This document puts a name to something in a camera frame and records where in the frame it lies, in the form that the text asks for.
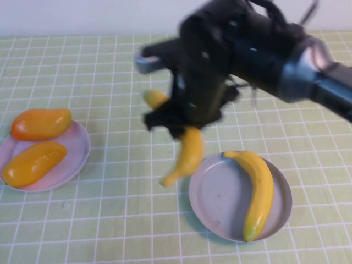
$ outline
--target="white wall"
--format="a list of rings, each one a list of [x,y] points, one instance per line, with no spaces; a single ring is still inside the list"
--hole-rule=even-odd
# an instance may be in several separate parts
[[[175,32],[205,0],[3,0],[0,35],[154,34]],[[275,0],[298,22],[311,0]],[[352,0],[320,0],[309,29],[352,29]]]

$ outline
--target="plate rim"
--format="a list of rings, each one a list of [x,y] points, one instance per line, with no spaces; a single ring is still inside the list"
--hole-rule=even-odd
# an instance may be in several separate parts
[[[84,135],[85,135],[85,137],[87,138],[87,140],[85,140],[85,141],[86,141],[86,144],[87,144],[87,145],[86,145],[86,146],[87,146],[87,153],[86,153],[86,155],[85,155],[85,157],[84,157],[82,163],[80,164],[80,166],[77,168],[77,170],[76,170],[74,173],[72,173],[72,175],[71,175],[70,177],[68,177],[67,179],[65,179],[65,180],[63,180],[63,181],[61,181],[61,182],[59,182],[59,183],[57,183],[57,184],[55,184],[55,185],[53,185],[53,186],[50,186],[50,187],[47,187],[47,188],[44,188],[44,189],[37,189],[37,190],[23,190],[23,189],[21,189],[21,188],[12,187],[12,186],[6,184],[6,183],[4,182],[4,180],[2,179],[2,175],[0,175],[0,181],[2,182],[2,184],[3,184],[4,186],[8,186],[9,188],[11,188],[11,189],[13,189],[13,190],[21,191],[21,192],[24,192],[24,193],[44,193],[44,192],[47,192],[47,191],[52,191],[52,190],[58,189],[59,187],[65,185],[65,184],[68,183],[68,182],[70,182],[75,176],[77,176],[77,175],[81,172],[81,170],[83,169],[83,167],[85,166],[85,164],[87,163],[87,160],[88,160],[88,157],[89,157],[89,154],[90,154],[90,151],[91,151],[91,140],[90,140],[88,131],[86,130],[86,128],[85,128],[82,124],[80,124],[79,122],[77,122],[77,121],[75,121],[75,120],[72,120],[70,127],[73,125],[73,123],[75,123],[76,125],[78,125],[78,126],[84,131]],[[6,142],[7,140],[9,140],[9,139],[11,139],[11,138],[13,138],[13,136],[12,136],[11,133],[10,133],[10,134],[1,142],[0,147],[2,146],[2,144],[3,144],[4,142]]]
[[[196,199],[196,195],[193,195],[193,193],[196,193],[198,191],[198,186],[195,184],[195,178],[194,176],[198,175],[198,177],[203,177],[204,176],[204,172],[208,169],[207,168],[204,168],[203,167],[203,164],[206,160],[209,160],[210,158],[216,158],[218,157],[219,159],[221,159],[219,162],[217,162],[216,164],[218,163],[222,163],[222,162],[225,162],[227,159],[223,157],[223,153],[224,152],[220,152],[220,153],[217,153],[217,154],[213,154],[213,155],[209,155],[207,157],[205,157],[203,159],[203,161],[201,162],[201,165],[198,167],[198,169],[190,176],[190,182],[189,182],[189,191],[188,191],[188,196],[189,196],[189,201],[190,201],[190,205],[191,205],[191,208],[192,208],[192,211],[194,212],[194,214],[196,215],[196,217],[198,218],[198,220],[205,226],[205,228],[207,228],[209,231],[211,231],[212,233],[214,233],[215,235],[217,235],[218,237],[220,238],[223,238],[225,240],[229,240],[229,241],[232,241],[232,242],[237,242],[237,243],[255,243],[255,242],[258,242],[258,241],[261,241],[261,240],[265,240],[269,237],[272,237],[274,235],[276,235],[277,233],[279,233],[283,227],[287,224],[287,222],[289,221],[290,219],[290,216],[292,214],[292,208],[293,208],[293,196],[292,196],[292,191],[291,191],[291,188],[290,188],[290,185],[286,179],[286,177],[284,176],[284,174],[274,165],[272,164],[270,161],[268,161],[267,159],[261,157],[268,165],[272,166],[273,169],[275,169],[277,172],[278,172],[278,178],[283,181],[284,185],[285,185],[285,197],[288,197],[289,198],[289,203],[290,203],[290,206],[289,208],[286,210],[288,211],[285,212],[287,213],[287,218],[285,220],[285,222],[283,223],[283,225],[280,227],[280,228],[276,228],[276,231],[274,231],[272,234],[266,236],[266,237],[263,237],[263,238],[259,238],[259,239],[255,239],[251,242],[246,242],[244,240],[238,240],[238,239],[233,239],[233,238],[230,238],[230,237],[226,237],[226,236],[223,236],[221,234],[219,234],[219,232],[217,232],[217,230],[215,228],[213,228],[211,225],[208,225],[208,224],[205,224],[204,221],[202,220],[203,217],[200,217],[199,214],[197,213],[199,210],[195,210],[195,208],[197,208],[197,206],[195,205],[195,203],[198,201],[198,199]]]

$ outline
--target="toy banana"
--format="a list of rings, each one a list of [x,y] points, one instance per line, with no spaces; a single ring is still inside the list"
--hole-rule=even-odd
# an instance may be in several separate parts
[[[252,197],[245,218],[243,237],[245,241],[253,241],[261,234],[272,206],[274,183],[270,169],[260,156],[251,151],[226,151],[223,156],[235,159],[251,179]]]
[[[145,102],[155,109],[169,97],[161,92],[149,90],[144,93]],[[181,150],[178,155],[178,160],[172,171],[161,179],[161,185],[170,186],[177,179],[186,175],[192,174],[203,159],[203,139],[201,130],[194,126],[186,126],[185,133],[180,137]]]

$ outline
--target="banana tip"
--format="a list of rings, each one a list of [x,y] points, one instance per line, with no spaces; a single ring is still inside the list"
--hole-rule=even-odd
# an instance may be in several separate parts
[[[224,151],[223,154],[222,154],[222,156],[224,158],[236,158],[237,155],[238,155],[238,153],[234,152],[234,151]]]

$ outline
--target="green grid mat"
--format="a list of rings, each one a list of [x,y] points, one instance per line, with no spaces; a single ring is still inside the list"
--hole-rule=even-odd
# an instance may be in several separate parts
[[[334,59],[352,65],[352,31],[312,32]],[[148,133],[141,92],[167,92],[168,72],[142,76],[133,55],[166,36],[0,38],[0,138],[34,107],[69,107],[90,133],[87,165],[65,186],[24,194],[0,185],[0,263],[345,264],[352,263],[352,126],[311,102],[251,92],[204,131],[206,155],[248,149],[286,176],[289,222],[258,243],[208,232],[188,200],[189,178],[159,178],[179,145]]]

